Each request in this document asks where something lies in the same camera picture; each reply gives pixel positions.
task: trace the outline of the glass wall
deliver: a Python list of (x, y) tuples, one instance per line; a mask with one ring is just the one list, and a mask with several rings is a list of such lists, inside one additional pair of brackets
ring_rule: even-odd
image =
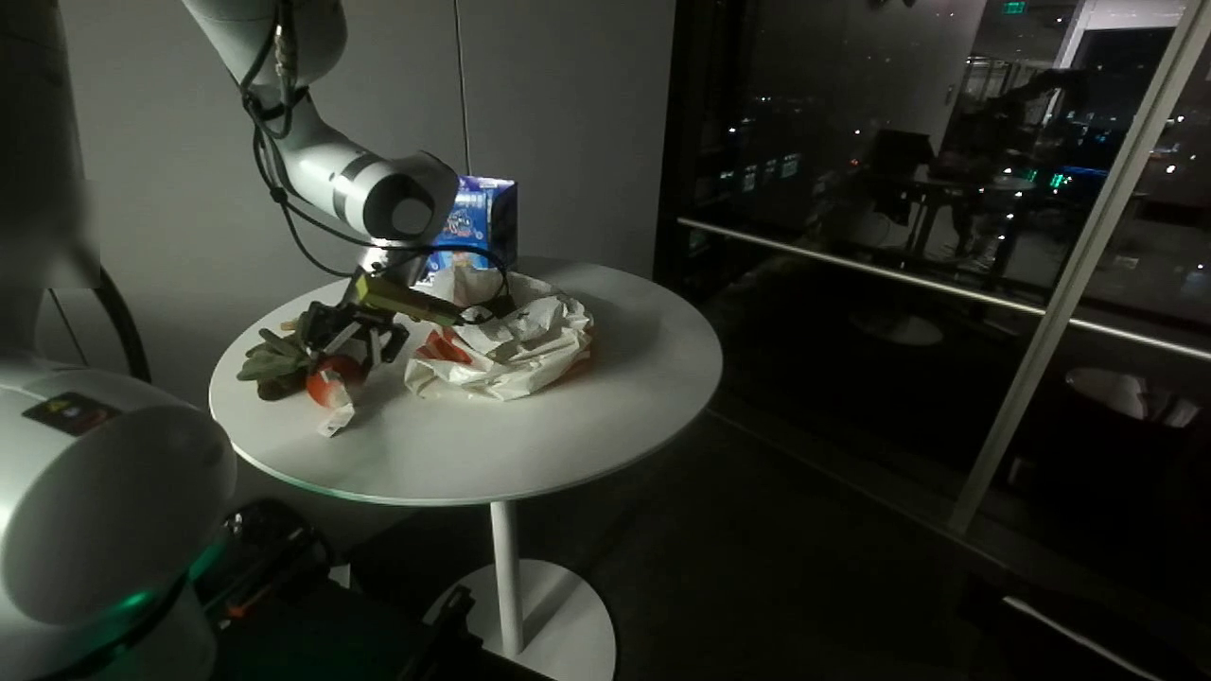
[(1211, 640), (1211, 56), (1168, 54), (1197, 10), (686, 0), (659, 274), (725, 345), (725, 421)]

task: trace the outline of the white round table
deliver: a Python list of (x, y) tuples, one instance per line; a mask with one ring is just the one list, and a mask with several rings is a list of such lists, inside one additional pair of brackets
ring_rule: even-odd
[(721, 351), (715, 330), (652, 281), (572, 262), (521, 262), (517, 271), (584, 298), (596, 320), (586, 365), (532, 397), (406, 394), (399, 365), (377, 365), (354, 423), (317, 433), (326, 412), (307, 394), (259, 402), (234, 373), (258, 330), (280, 330), (311, 298), (339, 298), (345, 282), (329, 282), (254, 320), (214, 361), (209, 404), (248, 466), (294, 489), (384, 508), (487, 501), (497, 567), (465, 577), (480, 601), (469, 629), (536, 672), (613, 675), (604, 601), (556, 563), (517, 558), (509, 501), (586, 482), (669, 443), (712, 402)]

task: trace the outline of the table top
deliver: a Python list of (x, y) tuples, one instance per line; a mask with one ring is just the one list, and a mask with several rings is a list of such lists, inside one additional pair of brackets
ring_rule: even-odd
[(721, 351), (686, 298), (600, 263), (521, 262), (517, 271), (584, 298), (596, 320), (586, 365), (532, 397), (490, 402), (450, 387), (406, 394), (399, 365), (377, 365), (354, 402), (354, 423), (335, 440), (317, 432), (326, 412), (307, 394), (259, 402), (254, 382), (234, 377), (258, 330), (280, 330), (311, 298), (331, 302), (345, 290), (335, 281), (275, 307), (219, 356), (212, 417), (248, 466), (294, 489), (391, 508), (465, 508), (586, 482), (659, 451), (703, 412)]

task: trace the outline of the table base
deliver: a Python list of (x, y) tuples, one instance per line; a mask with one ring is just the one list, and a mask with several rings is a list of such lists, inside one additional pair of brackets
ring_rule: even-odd
[[(476, 596), (465, 629), (504, 653), (500, 596), (490, 563), (456, 577)], [(615, 668), (615, 635), (604, 601), (576, 571), (548, 558), (517, 558), (521, 653), (526, 668), (556, 681), (609, 681)]]

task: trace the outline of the table pedestal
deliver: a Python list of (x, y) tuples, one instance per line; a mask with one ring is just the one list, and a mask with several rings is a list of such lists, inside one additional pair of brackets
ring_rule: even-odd
[(508, 501), (490, 501), (490, 558), (456, 577), (476, 601), (465, 629), (545, 675), (613, 681), (615, 635), (604, 601), (558, 563), (517, 558)]

